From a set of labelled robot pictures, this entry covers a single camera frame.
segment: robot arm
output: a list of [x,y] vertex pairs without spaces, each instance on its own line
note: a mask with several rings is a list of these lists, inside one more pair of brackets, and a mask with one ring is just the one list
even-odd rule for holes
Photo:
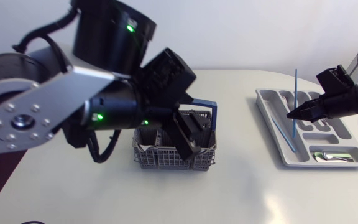
[[307,101],[287,114],[287,118],[315,122],[358,114],[358,84],[341,65],[317,75],[325,94]]
[[[89,147],[104,162],[122,129],[162,128],[182,159],[200,152],[194,136],[205,118],[183,116],[191,103],[186,89],[196,76],[173,51],[165,49],[140,67],[156,24],[129,6],[108,0],[74,0],[67,16],[27,34],[0,54],[0,153],[20,151],[51,140],[63,129],[69,144]],[[61,49],[48,34],[81,11],[73,50]],[[24,54],[34,38],[50,47]],[[95,130],[116,130],[99,153]]]

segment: white wall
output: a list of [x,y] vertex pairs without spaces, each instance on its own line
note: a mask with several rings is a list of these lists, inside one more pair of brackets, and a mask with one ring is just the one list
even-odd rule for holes
[[[358,52],[358,0],[122,0],[157,24],[146,60],[169,46],[191,68],[259,69],[316,81]],[[0,0],[0,53],[57,20],[70,0]],[[71,44],[76,24],[56,32]],[[32,44],[38,48],[40,40]]]

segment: gray plastic basket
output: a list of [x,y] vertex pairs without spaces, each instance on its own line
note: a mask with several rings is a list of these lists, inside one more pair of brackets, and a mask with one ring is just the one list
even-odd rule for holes
[[193,170],[207,171],[209,167],[215,164],[216,135],[211,132],[207,150],[201,152],[194,158]]
[[[191,111],[211,120],[209,111]],[[180,113],[188,115],[190,111],[180,111]],[[201,153],[192,160],[183,161],[164,130],[136,129],[133,142],[135,161],[139,162],[142,169],[207,171],[210,165],[215,163],[216,133],[211,129],[211,123],[206,126],[206,131],[202,132],[195,141],[196,145],[201,146]],[[138,147],[137,143],[148,146],[153,145],[153,147],[143,151]]]
[[157,129],[136,129],[132,146],[135,149],[135,161],[140,164],[142,169],[156,169],[157,160],[153,149],[143,151],[137,143],[145,146],[155,145],[157,140]]

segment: black cable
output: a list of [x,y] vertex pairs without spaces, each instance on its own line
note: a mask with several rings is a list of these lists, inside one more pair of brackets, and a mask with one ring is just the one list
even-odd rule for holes
[[98,138],[96,137],[96,133],[94,131],[89,132],[89,139],[86,143],[89,148],[89,152],[91,153],[91,156],[93,160],[97,163],[103,163],[106,162],[107,159],[109,159],[111,153],[113,152],[114,148],[116,147],[116,143],[118,140],[118,137],[121,133],[121,130],[115,130],[112,137],[110,137],[110,143],[107,146],[107,148],[104,150],[102,154],[99,152],[99,144],[98,144]]
[[40,27],[40,28],[28,33],[18,45],[12,46],[13,49],[16,52],[24,53],[27,50],[27,45],[31,42],[31,40],[34,40],[35,38],[41,37],[43,35],[48,35],[52,32],[55,32],[56,30],[64,28],[71,21],[74,20],[77,13],[78,13],[78,10],[76,7],[71,8],[70,12],[65,17],[61,18],[60,20],[53,22],[51,24],[48,24],[46,26]]
[[56,56],[56,60],[59,63],[60,66],[60,71],[62,73],[66,73],[67,72],[67,64],[65,61],[65,58],[62,54],[62,50],[60,49],[60,47],[56,44],[55,41],[52,40],[52,38],[50,38],[48,35],[42,35],[40,36],[40,38],[44,39],[46,42],[48,42],[48,44],[50,45],[50,48],[52,49],[53,53]]

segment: gray plastic tray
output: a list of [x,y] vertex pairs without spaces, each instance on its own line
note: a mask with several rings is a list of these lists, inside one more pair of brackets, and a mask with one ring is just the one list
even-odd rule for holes
[[[296,121],[296,136],[293,139],[293,120],[287,118],[287,113],[294,107],[293,90],[256,89],[256,93],[258,107],[286,166],[358,167],[358,143],[339,118],[327,119],[326,123],[321,120],[315,123]],[[298,105],[319,95],[315,91],[298,91]],[[272,118],[296,152],[291,150]],[[317,162],[313,157],[314,152],[349,153],[354,162]]]

